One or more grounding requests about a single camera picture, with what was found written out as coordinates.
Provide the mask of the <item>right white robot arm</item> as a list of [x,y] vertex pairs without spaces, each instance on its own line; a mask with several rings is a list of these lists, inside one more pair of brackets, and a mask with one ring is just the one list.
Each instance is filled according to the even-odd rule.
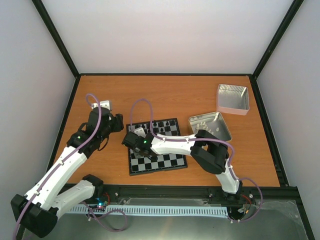
[[168,136],[153,132],[142,136],[136,132],[128,132],[122,145],[144,157],[167,154],[190,156],[203,170],[216,176],[226,199],[240,199],[243,183],[232,167],[235,148],[206,130],[186,136]]

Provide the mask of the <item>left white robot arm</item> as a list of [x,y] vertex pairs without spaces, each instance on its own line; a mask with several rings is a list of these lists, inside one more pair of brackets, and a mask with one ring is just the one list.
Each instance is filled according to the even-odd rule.
[[104,195],[104,182],[91,174],[72,188],[61,192],[73,173],[93,154],[111,133],[124,129],[123,115],[112,115],[107,108],[95,107],[87,122],[80,125],[67,141],[62,154],[42,179],[25,195],[16,194],[10,201],[14,218],[39,238],[46,237],[58,220],[72,207]]

